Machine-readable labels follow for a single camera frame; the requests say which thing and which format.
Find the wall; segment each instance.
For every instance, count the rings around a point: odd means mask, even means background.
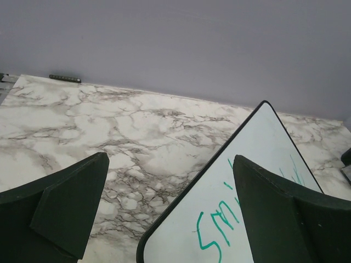
[[[351,2],[7,0],[0,72],[346,119]]]

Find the black plastic part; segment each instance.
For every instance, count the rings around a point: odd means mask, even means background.
[[[68,82],[74,82],[74,83],[82,83],[82,80],[80,78],[65,77],[65,76],[59,76],[59,75],[49,75],[49,78],[56,79],[58,81],[68,81]]]
[[[83,258],[109,159],[96,153],[0,193],[0,262],[76,263]]]
[[[341,161],[345,164],[345,166],[351,164],[351,148],[341,155]]]
[[[295,143],[291,139],[289,133],[287,132],[286,128],[284,127],[283,123],[281,122],[280,118],[276,114],[275,110],[273,109],[272,105],[268,101],[262,101],[254,110],[253,112],[244,120],[244,122],[238,127],[235,133],[225,142],[225,144],[218,150],[218,152],[210,159],[210,161],[205,165],[205,167],[194,177],[194,179],[189,183],[189,185],[180,193],[180,195],[166,208],[166,210],[156,219],[156,221],[151,225],[151,227],[143,234],[141,237],[138,247],[137,247],[137,263],[145,263],[144,261],[144,249],[145,245],[150,238],[150,236],[155,232],[155,230],[162,224],[162,222],[169,216],[169,214],[173,211],[173,209],[182,201],[182,199],[188,194],[188,192],[196,185],[196,183],[201,179],[201,177],[205,174],[205,172],[211,167],[214,161],[222,154],[222,152],[228,147],[228,145],[235,139],[238,133],[244,128],[244,126],[250,121],[250,119],[256,114],[256,112],[262,107],[262,105],[268,104],[272,110],[274,111],[277,119],[279,120],[280,124],[284,128],[286,135],[291,140],[291,143],[296,148],[296,151],[300,155],[301,159],[303,160],[304,164],[308,168],[310,175],[313,177],[317,185],[319,186],[318,182],[316,181],[314,175],[312,174],[311,170],[307,166],[305,160],[303,159],[301,153],[299,152],[298,148],[296,147]]]
[[[351,262],[351,202],[275,175],[243,156],[235,186],[255,263]]]

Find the marble tabletop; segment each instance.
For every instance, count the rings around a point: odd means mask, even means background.
[[[0,106],[0,192],[107,152],[109,173],[80,262],[135,262],[145,230],[251,111],[21,76]],[[324,192],[351,200],[339,172],[351,133],[339,121],[279,116]]]

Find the whiteboard black frame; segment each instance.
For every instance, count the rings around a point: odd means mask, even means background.
[[[314,177],[313,173],[311,172],[311,170],[309,169],[308,165],[306,164],[306,161],[304,160],[304,158],[302,157],[300,151],[298,150],[298,148],[296,147],[296,144],[294,143],[294,141],[292,140],[292,138],[290,137],[290,134],[287,132],[285,126],[283,125],[283,122],[281,121],[281,119],[279,118],[278,114],[276,113],[276,111],[274,110],[274,108],[272,107],[272,105],[266,101],[263,100],[254,110],[253,112],[251,112],[251,114],[244,120],[244,122],[237,128],[237,130],[232,134],[232,136],[224,143],[224,145],[216,152],[216,154],[208,161],[208,163],[206,163],[206,165],[202,168],[201,171],[199,171],[199,173],[191,180],[191,182],[189,183],[189,185],[179,194],[179,196],[176,197],[176,199],[165,209],[165,211],[163,211],[163,213],[156,219],[156,221],[149,227],[148,230],[145,231],[145,233],[143,234],[143,236],[141,237],[139,243],[138,243],[138,247],[137,247],[137,263],[145,263],[144,261],[144,249],[145,249],[145,245],[148,241],[148,239],[151,237],[151,235],[155,232],[155,230],[163,223],[163,221],[168,217],[168,215],[173,211],[173,209],[180,203],[180,201],[182,201],[182,199],[186,196],[186,194],[195,186],[195,184],[199,181],[199,179],[205,174],[205,172],[211,167],[211,165],[214,163],[215,160],[217,160],[217,158],[222,154],[222,152],[228,147],[228,145],[235,139],[235,137],[239,134],[239,132],[244,128],[244,126],[250,121],[250,119],[256,114],[256,112],[262,107],[262,105],[264,104],[268,104],[270,106],[270,108],[273,110],[275,116],[277,117],[277,119],[279,120],[280,124],[282,125],[282,127],[284,128],[284,131],[286,132],[287,136],[289,137],[289,139],[291,140],[293,146],[295,147],[295,149],[297,150],[298,154],[300,155],[303,163],[306,165],[308,171],[311,173],[313,179],[315,180],[315,182],[317,183],[320,191],[322,193],[323,190],[320,187],[320,185],[318,184],[316,178]]]

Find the whiteboard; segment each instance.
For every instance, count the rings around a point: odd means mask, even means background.
[[[233,176],[235,155],[322,192],[263,101],[141,238],[137,263],[253,262]]]

